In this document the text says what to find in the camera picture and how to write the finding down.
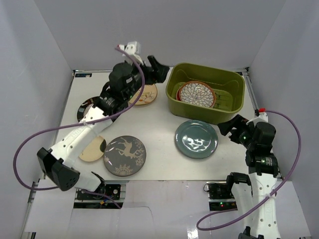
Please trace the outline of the red and teal flower plate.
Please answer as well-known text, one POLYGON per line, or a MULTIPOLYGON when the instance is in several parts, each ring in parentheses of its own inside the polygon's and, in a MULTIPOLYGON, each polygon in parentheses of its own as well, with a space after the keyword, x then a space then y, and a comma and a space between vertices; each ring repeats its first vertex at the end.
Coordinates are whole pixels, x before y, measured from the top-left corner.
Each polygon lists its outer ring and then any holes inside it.
POLYGON ((177 100, 177 101, 180 101, 180 96, 179 96, 180 88, 181 88, 181 87, 179 87, 178 90, 177 90, 177 92, 176 92, 176 100, 177 100))

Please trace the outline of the white petal pattern bowl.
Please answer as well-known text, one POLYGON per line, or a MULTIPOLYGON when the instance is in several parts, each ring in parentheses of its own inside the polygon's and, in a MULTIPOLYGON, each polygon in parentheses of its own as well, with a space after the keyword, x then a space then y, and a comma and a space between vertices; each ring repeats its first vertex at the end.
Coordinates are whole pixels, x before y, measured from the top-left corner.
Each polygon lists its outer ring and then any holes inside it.
POLYGON ((214 90, 200 81, 186 82, 180 87, 177 95, 181 102, 199 107, 213 108, 216 102, 214 90))

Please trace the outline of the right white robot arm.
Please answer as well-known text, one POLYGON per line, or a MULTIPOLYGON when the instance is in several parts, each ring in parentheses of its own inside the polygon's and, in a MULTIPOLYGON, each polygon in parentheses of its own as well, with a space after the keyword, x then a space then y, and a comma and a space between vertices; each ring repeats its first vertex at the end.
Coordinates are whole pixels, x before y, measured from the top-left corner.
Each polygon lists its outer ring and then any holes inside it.
POLYGON ((223 136, 228 135, 246 149, 248 174, 230 173, 225 186, 226 195, 236 200, 238 211, 247 214, 239 238, 279 239, 275 196, 271 195, 279 174, 277 158, 271 152, 275 127, 261 117, 248 120, 240 115, 217 126, 223 136))

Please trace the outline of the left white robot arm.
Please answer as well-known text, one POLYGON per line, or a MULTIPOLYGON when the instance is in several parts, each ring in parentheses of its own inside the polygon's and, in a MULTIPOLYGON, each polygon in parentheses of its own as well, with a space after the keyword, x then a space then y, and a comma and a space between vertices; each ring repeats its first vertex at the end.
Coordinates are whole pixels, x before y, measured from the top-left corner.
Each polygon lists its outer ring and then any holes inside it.
POLYGON ((61 191, 75 187, 88 190, 95 199, 104 196, 102 178, 94 172, 79 172, 74 165, 91 141, 129 107, 129 100, 142 85, 163 83, 166 80, 169 66, 160 64, 152 55, 148 56, 148 61, 150 66, 127 61, 116 64, 98 100, 80 120, 81 125, 49 149, 41 148, 37 152, 42 171, 61 191))

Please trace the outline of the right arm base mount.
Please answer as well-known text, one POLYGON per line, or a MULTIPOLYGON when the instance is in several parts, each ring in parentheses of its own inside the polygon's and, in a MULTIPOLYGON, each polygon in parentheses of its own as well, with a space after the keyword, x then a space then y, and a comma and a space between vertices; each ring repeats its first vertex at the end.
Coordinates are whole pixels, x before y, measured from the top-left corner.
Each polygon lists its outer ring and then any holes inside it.
POLYGON ((208 182, 203 186, 203 190, 208 195, 210 211, 237 209, 235 198, 225 182, 208 182))

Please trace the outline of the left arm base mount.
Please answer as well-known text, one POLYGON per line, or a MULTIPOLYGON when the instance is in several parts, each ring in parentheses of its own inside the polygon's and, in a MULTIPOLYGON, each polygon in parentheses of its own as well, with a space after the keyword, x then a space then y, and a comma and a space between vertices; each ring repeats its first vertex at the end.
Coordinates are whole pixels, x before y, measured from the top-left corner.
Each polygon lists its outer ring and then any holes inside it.
POLYGON ((94 194, 77 190, 73 208, 75 209, 121 209, 120 184, 102 184, 94 194))

